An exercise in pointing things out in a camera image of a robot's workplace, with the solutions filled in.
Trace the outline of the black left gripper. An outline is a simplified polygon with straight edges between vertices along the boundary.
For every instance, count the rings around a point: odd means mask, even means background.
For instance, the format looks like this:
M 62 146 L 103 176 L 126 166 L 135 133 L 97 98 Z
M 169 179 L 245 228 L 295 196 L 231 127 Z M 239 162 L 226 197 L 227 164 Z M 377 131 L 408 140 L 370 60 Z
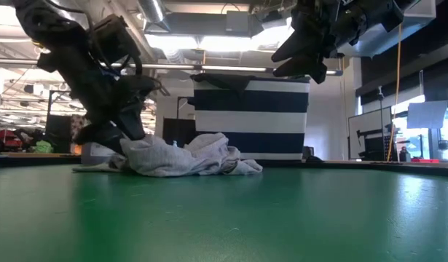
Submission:
M 82 47 L 58 47 L 39 56 L 37 66 L 58 72 L 71 89 L 71 97 L 87 110 L 92 123 L 113 122 L 131 140 L 145 136 L 141 111 L 150 92 L 162 87 L 159 80 L 135 74 L 130 60 L 121 69 L 125 58 L 110 70 L 95 56 L 95 50 Z M 124 135 L 111 123 L 89 124 L 74 137 L 78 145 L 98 143 L 116 153 L 122 153 L 120 139 Z

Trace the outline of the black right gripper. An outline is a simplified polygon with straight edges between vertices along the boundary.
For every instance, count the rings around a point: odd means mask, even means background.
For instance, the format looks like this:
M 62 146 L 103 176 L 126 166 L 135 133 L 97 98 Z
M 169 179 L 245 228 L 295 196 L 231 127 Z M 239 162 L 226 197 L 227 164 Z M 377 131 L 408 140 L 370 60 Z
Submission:
M 298 0 L 292 10 L 292 28 L 292 36 L 271 60 L 292 59 L 276 68 L 273 75 L 308 75 L 321 84 L 326 79 L 327 67 L 322 60 L 309 57 L 336 57 L 340 47 L 358 43 L 358 0 Z

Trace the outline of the grey knit shirt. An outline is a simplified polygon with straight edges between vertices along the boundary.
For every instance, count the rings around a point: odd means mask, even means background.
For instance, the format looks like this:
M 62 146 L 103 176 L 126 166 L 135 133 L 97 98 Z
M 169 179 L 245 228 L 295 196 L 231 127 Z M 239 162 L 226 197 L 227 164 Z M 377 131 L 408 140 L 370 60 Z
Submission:
M 141 140 L 120 140 L 123 155 L 115 154 L 101 164 L 75 167 L 74 172 L 127 172 L 156 178 L 188 175 L 250 175 L 263 167 L 242 159 L 221 132 L 198 135 L 190 143 L 168 145 L 162 138 L 146 135 Z

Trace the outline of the navy white striped laundry bin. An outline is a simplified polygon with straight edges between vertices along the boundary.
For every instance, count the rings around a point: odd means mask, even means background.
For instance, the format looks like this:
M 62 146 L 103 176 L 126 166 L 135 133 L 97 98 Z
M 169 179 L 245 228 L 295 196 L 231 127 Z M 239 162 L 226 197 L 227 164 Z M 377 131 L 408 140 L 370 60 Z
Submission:
M 193 82 L 189 103 L 194 106 L 198 133 L 223 133 L 244 159 L 302 159 L 309 79 L 256 77 L 242 95 Z

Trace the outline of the dark partition panel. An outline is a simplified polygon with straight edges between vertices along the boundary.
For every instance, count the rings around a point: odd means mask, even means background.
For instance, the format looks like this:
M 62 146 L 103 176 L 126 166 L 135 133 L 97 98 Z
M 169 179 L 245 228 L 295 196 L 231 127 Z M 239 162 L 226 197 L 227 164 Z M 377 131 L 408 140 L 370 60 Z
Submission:
M 162 139 L 169 145 L 175 141 L 178 147 L 189 144 L 197 136 L 193 119 L 163 119 Z

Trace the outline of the black monitor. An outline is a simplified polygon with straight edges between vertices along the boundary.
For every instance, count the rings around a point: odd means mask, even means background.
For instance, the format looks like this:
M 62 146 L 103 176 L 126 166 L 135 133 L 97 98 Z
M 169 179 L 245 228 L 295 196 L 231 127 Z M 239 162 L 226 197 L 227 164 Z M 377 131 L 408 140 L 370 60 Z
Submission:
M 46 136 L 57 154 L 71 152 L 71 117 L 49 115 L 46 123 Z

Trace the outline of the grey ceiling box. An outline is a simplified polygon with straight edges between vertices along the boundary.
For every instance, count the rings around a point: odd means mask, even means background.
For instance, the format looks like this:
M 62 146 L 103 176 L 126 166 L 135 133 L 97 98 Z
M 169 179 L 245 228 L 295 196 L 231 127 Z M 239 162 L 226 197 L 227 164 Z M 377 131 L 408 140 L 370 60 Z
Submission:
M 249 32 L 249 19 L 247 12 L 227 11 L 226 32 L 245 34 Z

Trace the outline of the bright green cloth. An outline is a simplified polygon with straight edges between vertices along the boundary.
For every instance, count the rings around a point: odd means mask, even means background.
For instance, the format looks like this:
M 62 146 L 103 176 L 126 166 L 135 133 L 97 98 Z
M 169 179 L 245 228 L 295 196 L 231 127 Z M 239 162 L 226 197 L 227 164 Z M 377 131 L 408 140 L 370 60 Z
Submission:
M 34 153 L 38 154 L 51 154 L 53 152 L 53 147 L 50 142 L 45 140 L 40 140 L 36 142 L 36 145 L 33 147 Z

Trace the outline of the black garment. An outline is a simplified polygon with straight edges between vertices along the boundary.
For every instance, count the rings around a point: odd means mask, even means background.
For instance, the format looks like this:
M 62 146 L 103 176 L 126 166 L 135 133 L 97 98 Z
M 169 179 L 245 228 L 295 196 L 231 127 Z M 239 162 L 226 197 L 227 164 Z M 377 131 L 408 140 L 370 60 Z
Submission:
M 233 90 L 238 95 L 242 95 L 250 81 L 256 79 L 255 76 L 232 75 L 232 74 L 193 74 L 190 79 L 195 82 L 207 82 L 214 87 L 223 90 Z

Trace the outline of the light wooden desk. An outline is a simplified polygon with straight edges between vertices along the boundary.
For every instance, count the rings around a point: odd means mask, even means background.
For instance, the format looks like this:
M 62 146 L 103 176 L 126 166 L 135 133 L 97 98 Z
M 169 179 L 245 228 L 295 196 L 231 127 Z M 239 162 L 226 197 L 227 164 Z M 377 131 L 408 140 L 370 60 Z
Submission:
M 3 152 L 2 157 L 9 158 L 80 158 L 81 155 L 76 154 L 46 154 L 46 153 L 24 153 L 24 152 Z

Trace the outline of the white board panel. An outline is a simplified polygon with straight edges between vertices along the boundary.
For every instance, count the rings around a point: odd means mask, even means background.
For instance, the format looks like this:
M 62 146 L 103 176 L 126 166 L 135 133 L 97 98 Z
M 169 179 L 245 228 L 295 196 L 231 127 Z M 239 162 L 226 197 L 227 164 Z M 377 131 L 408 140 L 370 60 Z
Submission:
M 364 154 L 383 154 L 390 139 L 391 107 L 377 109 L 348 119 L 349 159 L 365 159 Z

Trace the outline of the red storage box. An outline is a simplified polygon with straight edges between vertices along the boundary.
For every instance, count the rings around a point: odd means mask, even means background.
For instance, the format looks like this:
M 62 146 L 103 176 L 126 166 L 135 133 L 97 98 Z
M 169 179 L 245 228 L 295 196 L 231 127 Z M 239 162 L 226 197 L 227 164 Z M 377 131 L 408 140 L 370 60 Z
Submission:
M 0 130 L 0 141 L 6 148 L 20 148 L 22 141 L 11 130 Z

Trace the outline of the white paper sheet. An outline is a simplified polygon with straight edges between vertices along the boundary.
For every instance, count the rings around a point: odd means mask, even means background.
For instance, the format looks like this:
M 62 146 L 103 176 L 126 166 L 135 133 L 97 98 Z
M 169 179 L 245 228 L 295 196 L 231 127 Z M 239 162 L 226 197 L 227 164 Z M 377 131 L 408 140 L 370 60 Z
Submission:
M 448 107 L 447 100 L 410 103 L 408 107 L 408 129 L 440 129 Z

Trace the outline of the silver round ceiling duct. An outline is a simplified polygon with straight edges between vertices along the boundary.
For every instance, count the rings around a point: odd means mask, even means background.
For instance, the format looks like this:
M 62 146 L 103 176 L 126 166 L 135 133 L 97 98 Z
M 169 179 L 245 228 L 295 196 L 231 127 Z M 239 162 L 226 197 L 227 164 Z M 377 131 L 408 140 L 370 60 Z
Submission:
M 159 23 L 165 18 L 161 0 L 138 0 L 138 8 L 149 23 Z

